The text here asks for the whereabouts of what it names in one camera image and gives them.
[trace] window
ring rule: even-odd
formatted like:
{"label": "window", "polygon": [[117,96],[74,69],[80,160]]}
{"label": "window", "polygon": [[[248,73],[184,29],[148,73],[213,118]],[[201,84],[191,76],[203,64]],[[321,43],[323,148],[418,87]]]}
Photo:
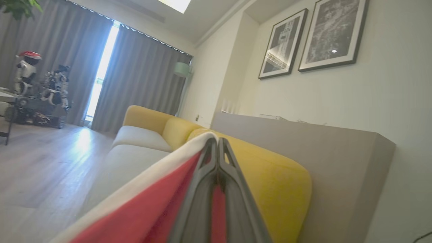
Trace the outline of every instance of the window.
{"label": "window", "polygon": [[189,3],[191,2],[191,0],[159,0],[159,1],[181,13],[185,13],[187,7],[189,6]]}
{"label": "window", "polygon": [[93,85],[92,94],[90,96],[89,107],[87,109],[86,120],[92,122],[93,116],[95,115],[96,106],[98,104],[99,95],[101,94],[102,85],[105,79],[105,75],[108,69],[108,64],[111,59],[112,51],[114,49],[115,41],[117,40],[117,34],[120,30],[120,22],[114,21],[111,27],[111,31],[108,36],[107,44],[105,45],[104,52],[102,54],[101,62],[99,64],[98,73],[96,80]]}

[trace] grey curtain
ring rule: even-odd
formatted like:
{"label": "grey curtain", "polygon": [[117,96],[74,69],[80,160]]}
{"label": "grey curtain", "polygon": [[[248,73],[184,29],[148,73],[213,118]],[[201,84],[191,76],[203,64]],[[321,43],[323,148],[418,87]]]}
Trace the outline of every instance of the grey curtain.
{"label": "grey curtain", "polygon": [[191,56],[121,26],[96,107],[92,129],[117,132],[131,105],[175,115],[185,78],[174,75],[176,62]]}
{"label": "grey curtain", "polygon": [[0,86],[13,89],[15,55],[34,51],[42,56],[36,79],[58,65],[71,66],[68,98],[73,107],[67,122],[81,125],[112,21],[65,0],[40,0],[43,13],[17,22],[0,13]]}

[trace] toy robot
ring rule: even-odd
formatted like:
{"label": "toy robot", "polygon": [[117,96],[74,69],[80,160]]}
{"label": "toy robot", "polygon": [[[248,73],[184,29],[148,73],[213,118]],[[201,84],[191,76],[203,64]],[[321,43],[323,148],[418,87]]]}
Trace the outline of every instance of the toy robot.
{"label": "toy robot", "polygon": [[15,79],[15,94],[20,96],[32,95],[32,81],[36,76],[36,65],[42,57],[32,51],[25,51],[19,56],[24,56],[24,60],[17,64],[18,71]]}
{"label": "toy robot", "polygon": [[41,100],[48,101],[53,106],[62,104],[62,108],[68,109],[67,88],[69,79],[67,75],[69,72],[70,67],[62,65],[59,65],[58,70],[47,72],[43,84],[45,90],[41,93]]}

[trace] ceiling light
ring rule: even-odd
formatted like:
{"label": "ceiling light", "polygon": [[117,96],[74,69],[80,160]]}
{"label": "ceiling light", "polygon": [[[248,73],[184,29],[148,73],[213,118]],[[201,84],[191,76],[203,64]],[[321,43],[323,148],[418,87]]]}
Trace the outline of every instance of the ceiling light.
{"label": "ceiling light", "polygon": [[170,6],[171,8],[184,13],[189,6],[191,0],[159,0],[160,2]]}

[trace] sunlight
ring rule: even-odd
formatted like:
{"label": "sunlight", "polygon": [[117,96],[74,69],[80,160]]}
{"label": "sunlight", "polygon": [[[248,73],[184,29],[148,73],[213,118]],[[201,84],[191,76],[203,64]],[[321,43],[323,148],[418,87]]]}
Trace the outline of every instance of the sunlight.
{"label": "sunlight", "polygon": [[102,54],[99,64],[98,73],[96,74],[95,84],[93,85],[92,95],[90,97],[89,107],[87,109],[86,120],[93,121],[95,116],[96,106],[98,104],[99,95],[101,94],[102,84],[107,73],[109,61],[111,60],[112,51],[115,41],[117,40],[118,31],[120,30],[120,22],[114,21],[111,31],[108,36],[107,44],[105,45],[104,53]]}
{"label": "sunlight", "polygon": [[76,149],[79,152],[85,152],[88,151],[91,146],[91,140],[92,140],[92,133],[90,129],[83,129],[80,130],[78,133],[79,139],[77,143],[75,144],[74,149]]}

